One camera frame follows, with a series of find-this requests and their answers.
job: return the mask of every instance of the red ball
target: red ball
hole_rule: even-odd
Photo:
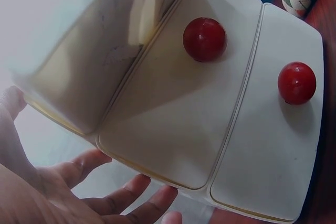
[[[207,62],[220,57],[227,46],[224,28],[211,18],[197,18],[184,30],[183,45],[197,61]]]
[[[292,62],[280,72],[278,88],[282,98],[289,104],[301,105],[308,102],[316,91],[316,77],[306,64]]]

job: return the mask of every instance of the white plastic container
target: white plastic container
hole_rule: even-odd
[[[274,223],[299,217],[322,116],[316,30],[260,0],[94,0],[80,7],[48,50],[30,47],[28,63],[12,57],[13,79],[31,106],[198,200]],[[216,62],[196,62],[182,45],[184,28],[201,16],[227,31]],[[278,95],[279,72],[292,61],[317,77],[303,106]]]

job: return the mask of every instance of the hand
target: hand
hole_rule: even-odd
[[[156,222],[177,196],[175,188],[164,186],[136,210],[120,215],[150,183],[148,177],[138,175],[104,198],[77,198],[71,189],[112,159],[91,150],[71,162],[35,168],[25,155],[13,122],[25,106],[16,87],[0,97],[0,223],[149,224]],[[182,216],[169,213],[162,223],[181,224]]]

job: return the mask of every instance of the wooden table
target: wooden table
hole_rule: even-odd
[[[297,224],[336,223],[336,0],[317,0],[305,21],[324,43],[324,105],[320,141],[306,202]],[[262,224],[216,209],[209,224]]]

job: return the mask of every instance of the white plastic tray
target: white plastic tray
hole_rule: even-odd
[[[200,16],[227,31],[216,62],[196,62],[183,48],[185,26]],[[303,106],[278,95],[278,74],[292,61],[317,77]],[[289,223],[310,183],[322,101],[322,40],[312,27],[259,0],[181,0],[128,78],[97,145],[213,205]]]

